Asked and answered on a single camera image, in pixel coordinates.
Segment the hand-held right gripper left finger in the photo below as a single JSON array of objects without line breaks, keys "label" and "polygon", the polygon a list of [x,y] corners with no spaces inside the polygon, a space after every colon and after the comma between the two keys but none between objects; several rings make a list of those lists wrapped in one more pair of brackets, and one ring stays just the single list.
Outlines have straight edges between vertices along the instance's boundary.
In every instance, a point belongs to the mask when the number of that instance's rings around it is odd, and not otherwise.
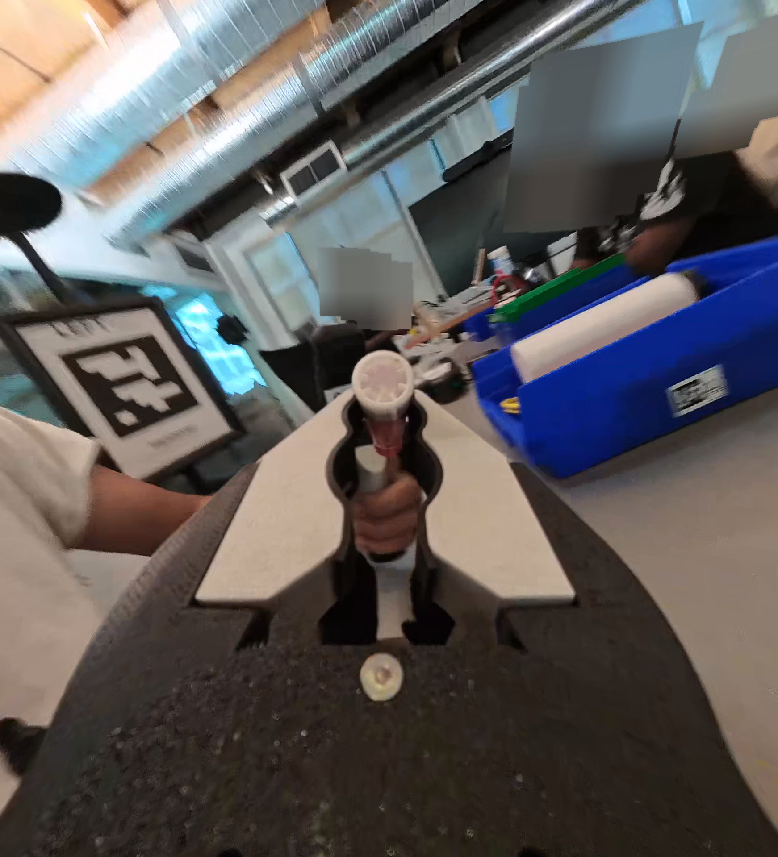
[{"label": "hand-held right gripper left finger", "polygon": [[257,464],[194,594],[199,607],[251,615],[240,645],[283,632],[323,645],[375,643],[374,572],[351,521],[363,430],[345,392]]}]

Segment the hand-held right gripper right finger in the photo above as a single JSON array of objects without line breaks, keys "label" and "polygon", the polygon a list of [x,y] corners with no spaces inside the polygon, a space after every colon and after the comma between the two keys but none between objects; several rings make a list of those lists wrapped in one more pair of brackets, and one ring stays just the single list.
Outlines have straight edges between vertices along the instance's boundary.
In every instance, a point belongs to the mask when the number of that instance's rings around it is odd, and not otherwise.
[{"label": "hand-held right gripper right finger", "polygon": [[576,605],[576,591],[506,457],[423,393],[407,415],[403,468],[422,490],[410,594],[413,645],[468,627],[501,642],[507,621]]}]

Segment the blue plastic bin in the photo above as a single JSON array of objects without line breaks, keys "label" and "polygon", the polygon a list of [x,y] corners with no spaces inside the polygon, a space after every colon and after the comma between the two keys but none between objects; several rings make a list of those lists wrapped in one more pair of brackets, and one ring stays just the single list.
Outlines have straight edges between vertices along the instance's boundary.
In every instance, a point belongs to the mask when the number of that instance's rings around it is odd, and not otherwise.
[{"label": "blue plastic bin", "polygon": [[523,384],[504,347],[475,362],[480,407],[504,441],[566,478],[778,388],[778,237],[679,260],[695,304]]},{"label": "blue plastic bin", "polygon": [[616,289],[616,283],[600,279],[592,281],[581,289],[563,296],[560,300],[546,304],[539,309],[522,316],[516,322],[491,323],[488,316],[495,308],[487,308],[472,316],[463,325],[469,335],[480,342],[496,337],[502,346],[511,345],[521,338],[527,337],[546,327],[555,324],[568,316],[599,303],[609,296],[622,291],[631,285],[636,277],[631,271],[631,281]]}]

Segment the red whiteboard marker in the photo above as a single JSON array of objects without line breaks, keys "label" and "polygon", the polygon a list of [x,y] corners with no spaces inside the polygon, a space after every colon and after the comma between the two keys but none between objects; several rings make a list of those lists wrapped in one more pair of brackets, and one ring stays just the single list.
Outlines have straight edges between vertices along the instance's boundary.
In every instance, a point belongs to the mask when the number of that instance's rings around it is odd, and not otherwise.
[{"label": "red whiteboard marker", "polygon": [[352,391],[362,412],[368,442],[355,449],[357,492],[372,495],[391,483],[405,444],[414,374],[395,352],[363,357],[352,373]]}]

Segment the person's left forearm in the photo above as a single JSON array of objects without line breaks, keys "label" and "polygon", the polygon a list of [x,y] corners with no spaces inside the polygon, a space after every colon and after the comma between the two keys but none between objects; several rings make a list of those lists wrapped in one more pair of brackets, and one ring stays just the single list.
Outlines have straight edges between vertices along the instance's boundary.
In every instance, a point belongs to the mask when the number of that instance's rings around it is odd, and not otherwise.
[{"label": "person's left forearm", "polygon": [[76,548],[151,557],[211,500],[95,466],[87,520]]}]

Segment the person's left hand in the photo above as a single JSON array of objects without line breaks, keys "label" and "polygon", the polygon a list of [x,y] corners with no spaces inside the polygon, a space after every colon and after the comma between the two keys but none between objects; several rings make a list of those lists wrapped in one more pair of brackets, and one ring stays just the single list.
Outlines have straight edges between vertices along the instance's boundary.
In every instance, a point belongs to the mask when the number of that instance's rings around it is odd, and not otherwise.
[{"label": "person's left hand", "polygon": [[351,504],[357,550],[383,562],[409,549],[416,541],[422,497],[415,477],[404,471],[378,491],[357,492]]}]

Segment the black-framed marker sign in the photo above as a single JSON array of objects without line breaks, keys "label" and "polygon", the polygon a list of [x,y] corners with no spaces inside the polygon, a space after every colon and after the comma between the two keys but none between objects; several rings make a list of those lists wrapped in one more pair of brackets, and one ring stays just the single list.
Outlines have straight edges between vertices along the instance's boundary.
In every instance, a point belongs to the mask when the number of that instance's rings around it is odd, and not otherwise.
[{"label": "black-framed marker sign", "polygon": [[159,483],[245,434],[156,297],[1,313],[0,341],[62,423],[128,477]]}]

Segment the white bottle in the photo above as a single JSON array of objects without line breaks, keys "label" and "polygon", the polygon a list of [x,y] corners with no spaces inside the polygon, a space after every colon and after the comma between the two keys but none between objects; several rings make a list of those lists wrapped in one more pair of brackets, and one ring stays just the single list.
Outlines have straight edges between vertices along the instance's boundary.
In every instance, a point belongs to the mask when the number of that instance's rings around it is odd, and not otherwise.
[{"label": "white bottle", "polygon": [[513,367],[530,383],[695,304],[707,288],[695,270],[663,273],[519,340]]}]

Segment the black round-top stand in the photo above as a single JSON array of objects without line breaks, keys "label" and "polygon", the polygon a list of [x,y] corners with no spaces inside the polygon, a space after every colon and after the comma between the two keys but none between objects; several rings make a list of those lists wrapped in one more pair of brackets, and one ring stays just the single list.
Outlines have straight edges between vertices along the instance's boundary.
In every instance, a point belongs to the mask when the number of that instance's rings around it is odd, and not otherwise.
[{"label": "black round-top stand", "polygon": [[28,238],[29,233],[52,225],[61,214],[62,194],[55,185],[40,177],[0,172],[0,240],[19,250],[59,302],[90,306],[89,296],[51,270]]}]

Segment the silver ventilation duct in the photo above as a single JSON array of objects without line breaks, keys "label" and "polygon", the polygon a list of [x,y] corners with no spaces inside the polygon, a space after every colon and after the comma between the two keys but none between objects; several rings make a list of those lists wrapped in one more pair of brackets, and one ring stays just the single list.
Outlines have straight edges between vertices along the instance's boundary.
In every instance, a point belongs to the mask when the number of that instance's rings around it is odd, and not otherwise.
[{"label": "silver ventilation duct", "polygon": [[324,2],[157,2],[93,49],[0,134],[0,157],[81,191],[184,119],[218,106],[138,178],[115,181],[105,236],[166,229],[479,2],[358,2],[303,47],[282,43]]}]

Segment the smooth silver duct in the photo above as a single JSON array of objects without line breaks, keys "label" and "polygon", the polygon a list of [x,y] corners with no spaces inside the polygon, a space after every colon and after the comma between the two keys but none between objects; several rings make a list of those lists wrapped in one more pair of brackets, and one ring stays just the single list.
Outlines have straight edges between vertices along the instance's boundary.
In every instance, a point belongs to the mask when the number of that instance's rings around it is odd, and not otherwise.
[{"label": "smooth silver duct", "polygon": [[548,4],[528,23],[477,59],[430,84],[382,120],[344,144],[348,171],[386,163],[426,137],[450,115],[527,75],[531,64],[577,43],[625,16],[642,1],[570,1]]}]

